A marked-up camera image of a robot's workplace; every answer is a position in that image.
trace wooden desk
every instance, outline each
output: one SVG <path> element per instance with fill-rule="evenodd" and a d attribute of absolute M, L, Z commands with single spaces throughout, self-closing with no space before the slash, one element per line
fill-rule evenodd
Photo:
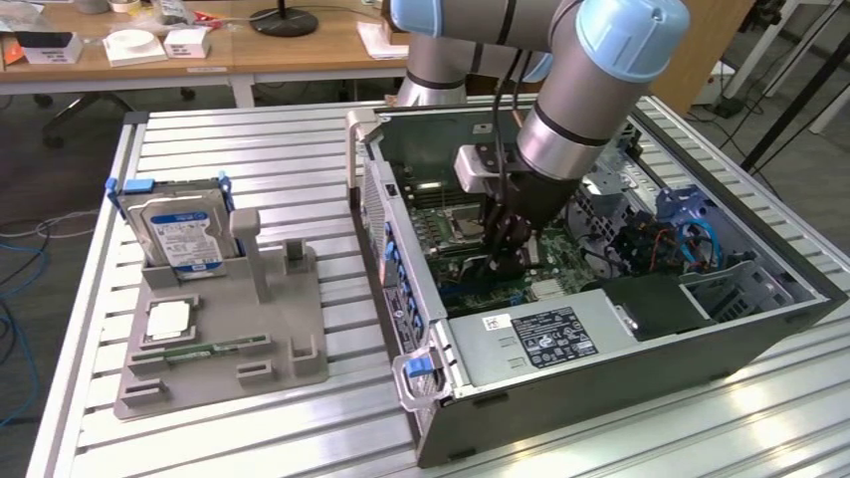
<path fill-rule="evenodd" d="M 271 0 L 187 2 L 191 9 L 226 18 L 248 18 L 270 8 Z M 354 8 L 370 15 L 378 11 L 354 0 L 323 0 L 323 5 Z M 168 60 L 111 68 L 99 40 L 113 25 L 129 16 L 116 13 L 80 14 L 69 4 L 48 4 L 44 15 L 60 31 L 77 32 L 87 43 L 75 65 L 29 65 L 21 60 L 0 73 L 0 95 L 140 90 L 152 88 L 228 85 L 236 105 L 254 107 L 251 85 L 404 75 L 404 61 L 378 61 L 366 52 L 356 31 L 358 21 L 372 21 L 363 15 L 311 9 L 319 18 L 319 29 L 302 38 L 260 35 L 247 22 L 234 22 L 208 34 L 210 55 L 206 59 Z M 4 44 L 12 41 L 9 35 Z"/>

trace hard drive label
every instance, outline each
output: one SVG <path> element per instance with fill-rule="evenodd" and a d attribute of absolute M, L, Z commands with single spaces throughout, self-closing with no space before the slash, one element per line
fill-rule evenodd
<path fill-rule="evenodd" d="M 538 368 L 599 352 L 571 307 L 520 317 L 511 325 L 528 360 Z"/>
<path fill-rule="evenodd" d="M 210 215 L 203 211 L 163 214 L 149 219 L 168 264 L 178 271 L 206 271 L 222 264 L 215 238 L 206 233 Z"/>

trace white sticker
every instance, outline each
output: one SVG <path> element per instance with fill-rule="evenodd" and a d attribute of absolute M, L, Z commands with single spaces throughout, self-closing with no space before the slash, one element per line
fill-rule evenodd
<path fill-rule="evenodd" d="M 504 329 L 510 327 L 510 314 L 499 314 L 498 316 L 482 317 L 483 327 L 488 331 Z"/>
<path fill-rule="evenodd" d="M 186 69 L 190 73 L 224 73 L 227 67 L 195 67 Z"/>
<path fill-rule="evenodd" d="M 204 271 L 222 263 L 218 242 L 206 233 L 210 216 L 206 212 L 165 214 L 151 218 L 159 246 L 168 264 L 178 271 Z"/>

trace aluminum extrusion table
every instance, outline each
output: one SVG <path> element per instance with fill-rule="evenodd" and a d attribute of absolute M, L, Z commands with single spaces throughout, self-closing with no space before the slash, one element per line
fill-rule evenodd
<path fill-rule="evenodd" d="M 379 103 L 159 113 L 128 124 L 112 175 L 226 170 L 236 207 L 260 208 L 266 246 L 319 255 L 327 382 L 120 422 L 119 390 L 141 249 L 108 202 L 95 232 L 29 476 L 799 476 L 850 472 L 850 307 L 731 377 L 443 467 L 415 465 L 346 201 L 344 114 Z M 827 277 L 847 257 L 657 101 L 639 108 Z M 689 182 L 650 140 L 643 160 Z"/>

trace hard drive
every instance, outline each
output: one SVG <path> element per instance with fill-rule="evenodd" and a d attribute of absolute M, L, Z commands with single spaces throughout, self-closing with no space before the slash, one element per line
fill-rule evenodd
<path fill-rule="evenodd" d="M 224 274 L 224 259 L 240 255 L 230 233 L 230 181 L 155 182 L 129 179 L 111 199 L 119 205 L 144 250 L 148 267 L 169 266 L 180 280 Z"/>

